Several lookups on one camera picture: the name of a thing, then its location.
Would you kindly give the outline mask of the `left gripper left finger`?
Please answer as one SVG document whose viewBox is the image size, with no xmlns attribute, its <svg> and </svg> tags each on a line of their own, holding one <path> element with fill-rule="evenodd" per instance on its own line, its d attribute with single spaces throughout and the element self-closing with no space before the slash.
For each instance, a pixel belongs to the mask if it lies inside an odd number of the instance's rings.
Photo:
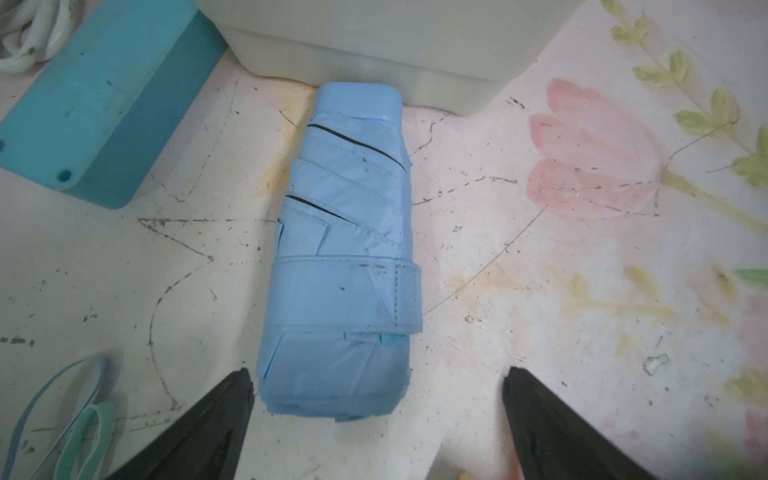
<svg viewBox="0 0 768 480">
<path fill-rule="evenodd" d="M 255 401 L 247 370 L 226 376 L 111 479 L 232 479 Z"/>
</svg>

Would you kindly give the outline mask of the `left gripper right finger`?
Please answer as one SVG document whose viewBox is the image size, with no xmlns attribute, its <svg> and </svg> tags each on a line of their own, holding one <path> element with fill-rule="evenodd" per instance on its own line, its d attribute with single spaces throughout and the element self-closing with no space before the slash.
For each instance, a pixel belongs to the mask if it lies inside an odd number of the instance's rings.
<svg viewBox="0 0 768 480">
<path fill-rule="evenodd" d="M 512 367 L 502 402 L 526 479 L 651 479 L 525 368 Z"/>
</svg>

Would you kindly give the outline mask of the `light blue umbrella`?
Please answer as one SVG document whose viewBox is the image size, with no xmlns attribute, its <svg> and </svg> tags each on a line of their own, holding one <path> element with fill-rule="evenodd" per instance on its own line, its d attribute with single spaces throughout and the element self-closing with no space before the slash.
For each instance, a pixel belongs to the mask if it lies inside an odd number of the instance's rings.
<svg viewBox="0 0 768 480">
<path fill-rule="evenodd" d="M 385 84 L 317 92 L 276 222 L 256 364 L 273 414 L 353 421 L 407 392 L 423 316 L 402 114 Z"/>
</svg>

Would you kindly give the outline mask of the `white plastic storage box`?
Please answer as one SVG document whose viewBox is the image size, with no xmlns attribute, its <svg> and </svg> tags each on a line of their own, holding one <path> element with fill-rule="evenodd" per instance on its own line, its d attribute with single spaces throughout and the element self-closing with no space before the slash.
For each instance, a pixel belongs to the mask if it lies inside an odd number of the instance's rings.
<svg viewBox="0 0 768 480">
<path fill-rule="evenodd" d="M 320 86 L 383 83 L 472 115 L 521 75 L 578 1 L 200 1 L 250 72 Z"/>
</svg>

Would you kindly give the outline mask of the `mint green umbrella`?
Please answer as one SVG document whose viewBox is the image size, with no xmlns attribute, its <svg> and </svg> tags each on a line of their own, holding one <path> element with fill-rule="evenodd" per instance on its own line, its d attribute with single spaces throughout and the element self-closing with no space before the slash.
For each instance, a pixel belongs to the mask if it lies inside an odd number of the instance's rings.
<svg viewBox="0 0 768 480">
<path fill-rule="evenodd" d="M 34 364 L 35 380 L 4 444 L 3 479 L 100 479 L 116 428 L 116 406 L 105 392 L 111 355 L 92 351 L 51 366 Z M 18 472 L 31 422 L 52 420 L 48 446 L 35 464 Z"/>
</svg>

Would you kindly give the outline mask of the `teal rectangular case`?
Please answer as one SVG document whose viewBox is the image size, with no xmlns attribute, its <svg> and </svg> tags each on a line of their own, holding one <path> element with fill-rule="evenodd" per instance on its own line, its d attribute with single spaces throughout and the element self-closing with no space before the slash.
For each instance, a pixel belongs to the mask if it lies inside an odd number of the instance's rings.
<svg viewBox="0 0 768 480">
<path fill-rule="evenodd" d="M 103 1 L 1 122 L 1 166 L 125 206 L 227 48 L 192 1 Z"/>
</svg>

